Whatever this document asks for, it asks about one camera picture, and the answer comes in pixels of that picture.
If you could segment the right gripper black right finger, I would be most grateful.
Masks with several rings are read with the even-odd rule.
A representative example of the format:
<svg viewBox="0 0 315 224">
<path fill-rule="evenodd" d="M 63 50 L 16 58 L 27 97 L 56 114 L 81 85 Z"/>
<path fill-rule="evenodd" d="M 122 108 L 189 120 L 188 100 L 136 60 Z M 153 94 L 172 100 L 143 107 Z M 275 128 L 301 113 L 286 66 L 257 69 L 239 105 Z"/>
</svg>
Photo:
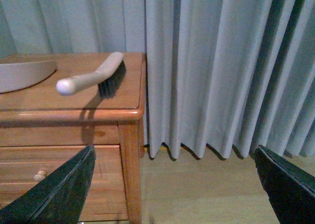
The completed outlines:
<svg viewBox="0 0 315 224">
<path fill-rule="evenodd" d="M 313 224 L 315 177 L 261 145 L 254 161 L 279 223 Z"/>
</svg>

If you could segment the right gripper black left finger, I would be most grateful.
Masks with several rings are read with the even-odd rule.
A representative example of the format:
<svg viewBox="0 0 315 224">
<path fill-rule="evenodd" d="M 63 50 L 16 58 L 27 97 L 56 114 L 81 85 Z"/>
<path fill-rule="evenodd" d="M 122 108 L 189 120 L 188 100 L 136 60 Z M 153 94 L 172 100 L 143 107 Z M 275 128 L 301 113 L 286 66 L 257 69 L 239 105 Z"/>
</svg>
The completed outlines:
<svg viewBox="0 0 315 224">
<path fill-rule="evenodd" d="M 2 224 L 77 224 L 95 167 L 88 145 L 0 211 Z"/>
</svg>

